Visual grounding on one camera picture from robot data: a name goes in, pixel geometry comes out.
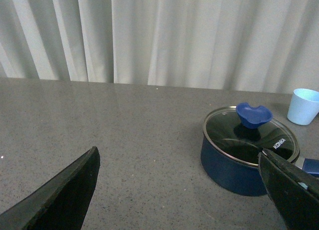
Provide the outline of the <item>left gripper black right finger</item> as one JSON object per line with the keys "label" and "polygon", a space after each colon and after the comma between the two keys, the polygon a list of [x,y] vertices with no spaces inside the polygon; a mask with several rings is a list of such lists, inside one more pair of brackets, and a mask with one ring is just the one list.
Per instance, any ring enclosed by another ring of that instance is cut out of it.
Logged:
{"label": "left gripper black right finger", "polygon": [[267,194],[289,230],[319,228],[319,179],[269,149],[259,153]]}

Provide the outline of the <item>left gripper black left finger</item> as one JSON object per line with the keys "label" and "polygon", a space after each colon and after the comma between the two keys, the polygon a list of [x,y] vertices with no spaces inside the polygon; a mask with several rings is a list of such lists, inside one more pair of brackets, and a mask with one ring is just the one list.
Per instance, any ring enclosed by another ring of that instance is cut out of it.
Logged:
{"label": "left gripper black left finger", "polygon": [[3,212],[2,230],[79,230],[100,169],[97,147],[80,156],[31,195]]}

